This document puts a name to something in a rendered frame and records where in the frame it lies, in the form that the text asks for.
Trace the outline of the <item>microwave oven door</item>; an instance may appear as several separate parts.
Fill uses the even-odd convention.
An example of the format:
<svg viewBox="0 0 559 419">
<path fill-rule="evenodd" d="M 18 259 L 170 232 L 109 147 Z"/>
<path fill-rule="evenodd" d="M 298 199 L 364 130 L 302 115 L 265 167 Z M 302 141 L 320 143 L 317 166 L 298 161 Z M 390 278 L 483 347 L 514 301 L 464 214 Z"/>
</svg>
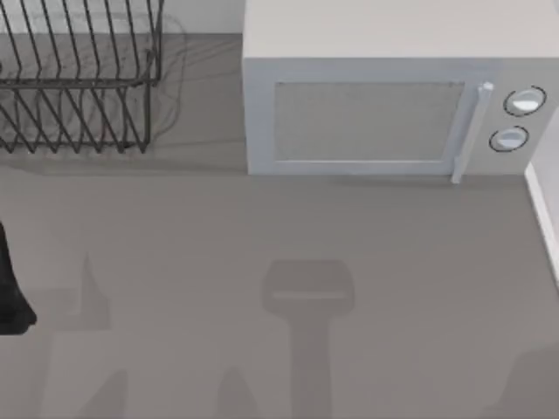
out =
<svg viewBox="0 0 559 419">
<path fill-rule="evenodd" d="M 253 175 L 449 175 L 485 105 L 460 59 L 247 58 Z"/>
</svg>

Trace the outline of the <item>pale microwave oven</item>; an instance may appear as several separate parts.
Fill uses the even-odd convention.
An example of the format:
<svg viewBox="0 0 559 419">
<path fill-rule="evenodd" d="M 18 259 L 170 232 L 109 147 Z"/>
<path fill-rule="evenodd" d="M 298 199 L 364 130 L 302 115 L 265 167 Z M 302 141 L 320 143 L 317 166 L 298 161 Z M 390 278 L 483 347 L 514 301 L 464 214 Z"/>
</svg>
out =
<svg viewBox="0 0 559 419">
<path fill-rule="evenodd" d="M 246 0 L 247 58 L 460 59 L 487 71 L 491 102 L 466 175 L 522 175 L 559 111 L 559 0 Z M 513 91 L 539 86 L 543 107 L 505 112 Z M 493 151 L 498 130 L 524 127 L 529 140 Z"/>
</svg>

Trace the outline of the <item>large microwave knob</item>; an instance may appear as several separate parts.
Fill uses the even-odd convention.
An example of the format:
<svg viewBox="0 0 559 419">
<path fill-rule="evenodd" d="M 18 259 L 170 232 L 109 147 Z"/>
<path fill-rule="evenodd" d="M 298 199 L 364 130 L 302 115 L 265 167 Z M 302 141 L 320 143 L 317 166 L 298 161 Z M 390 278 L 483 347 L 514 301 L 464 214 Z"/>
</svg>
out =
<svg viewBox="0 0 559 419">
<path fill-rule="evenodd" d="M 536 113 L 547 100 L 546 92 L 539 86 L 511 92 L 504 100 L 507 114 L 520 118 Z"/>
</svg>

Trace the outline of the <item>small microwave knob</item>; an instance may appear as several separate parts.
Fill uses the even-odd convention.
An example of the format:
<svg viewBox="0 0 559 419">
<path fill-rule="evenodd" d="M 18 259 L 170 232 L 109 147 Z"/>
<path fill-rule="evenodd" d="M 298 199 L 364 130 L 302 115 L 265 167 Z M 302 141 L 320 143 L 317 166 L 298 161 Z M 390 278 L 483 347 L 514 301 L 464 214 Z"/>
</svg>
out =
<svg viewBox="0 0 559 419">
<path fill-rule="evenodd" d="M 511 153 L 523 148 L 529 137 L 529 132 L 524 127 L 514 126 L 495 131 L 488 144 L 497 153 Z"/>
</svg>

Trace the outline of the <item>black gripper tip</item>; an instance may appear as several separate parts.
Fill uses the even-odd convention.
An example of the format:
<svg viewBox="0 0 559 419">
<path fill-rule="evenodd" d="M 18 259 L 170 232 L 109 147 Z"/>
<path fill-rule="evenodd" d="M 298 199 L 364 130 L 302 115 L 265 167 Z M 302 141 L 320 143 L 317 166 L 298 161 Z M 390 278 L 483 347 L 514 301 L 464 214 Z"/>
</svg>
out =
<svg viewBox="0 0 559 419">
<path fill-rule="evenodd" d="M 37 320 L 17 282 L 5 229 L 0 222 L 0 336 L 23 335 Z"/>
</svg>

